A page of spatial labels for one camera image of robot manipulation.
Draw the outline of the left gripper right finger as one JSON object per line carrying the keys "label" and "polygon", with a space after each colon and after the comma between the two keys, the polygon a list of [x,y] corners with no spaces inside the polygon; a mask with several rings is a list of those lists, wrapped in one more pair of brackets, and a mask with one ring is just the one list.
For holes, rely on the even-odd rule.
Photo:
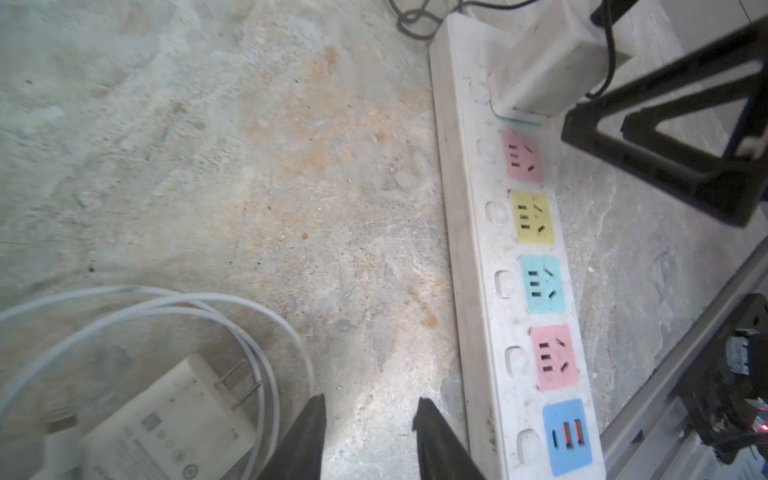
{"label": "left gripper right finger", "polygon": [[431,399],[419,399],[412,429],[422,480],[485,479]]}

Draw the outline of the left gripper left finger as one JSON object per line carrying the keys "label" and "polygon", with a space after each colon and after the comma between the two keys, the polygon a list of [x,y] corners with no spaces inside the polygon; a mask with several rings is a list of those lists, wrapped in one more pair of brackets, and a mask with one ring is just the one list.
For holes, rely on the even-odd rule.
{"label": "left gripper left finger", "polygon": [[257,479],[320,479],[326,427],[325,395],[314,395],[307,401]]}

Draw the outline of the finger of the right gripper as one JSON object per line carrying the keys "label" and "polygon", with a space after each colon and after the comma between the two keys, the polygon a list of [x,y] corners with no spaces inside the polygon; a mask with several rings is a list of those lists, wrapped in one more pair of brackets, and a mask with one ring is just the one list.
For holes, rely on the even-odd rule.
{"label": "finger of the right gripper", "polygon": [[745,227],[767,199],[767,20],[575,106],[561,139]]}

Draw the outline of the colourful white power strip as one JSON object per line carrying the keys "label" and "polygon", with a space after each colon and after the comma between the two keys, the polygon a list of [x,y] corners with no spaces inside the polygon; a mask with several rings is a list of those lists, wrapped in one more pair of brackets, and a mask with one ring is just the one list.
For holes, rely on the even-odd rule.
{"label": "colourful white power strip", "polygon": [[429,53],[469,448],[489,479],[602,479],[549,142],[491,106],[510,42],[453,13]]}

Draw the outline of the white charger with black cable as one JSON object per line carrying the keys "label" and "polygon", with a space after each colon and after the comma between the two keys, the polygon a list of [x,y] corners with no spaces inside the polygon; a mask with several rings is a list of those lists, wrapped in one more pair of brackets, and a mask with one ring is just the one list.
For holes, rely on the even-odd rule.
{"label": "white charger with black cable", "polygon": [[[501,118],[541,124],[583,98],[596,98],[610,86],[616,70],[631,59],[634,47],[616,25],[631,1],[548,1],[540,15],[524,25],[494,26],[467,14],[469,8],[513,11],[524,1],[493,4],[460,1],[445,17],[426,4],[392,8],[405,36],[431,41],[437,32],[469,50],[480,68],[481,100]],[[430,21],[436,32],[417,33],[413,25]]]}

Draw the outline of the aluminium rail base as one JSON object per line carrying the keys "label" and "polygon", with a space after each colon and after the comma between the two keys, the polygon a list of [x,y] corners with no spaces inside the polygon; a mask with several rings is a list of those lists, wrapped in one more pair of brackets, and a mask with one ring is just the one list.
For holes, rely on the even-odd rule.
{"label": "aluminium rail base", "polygon": [[610,479],[767,476],[761,242],[601,435]]}

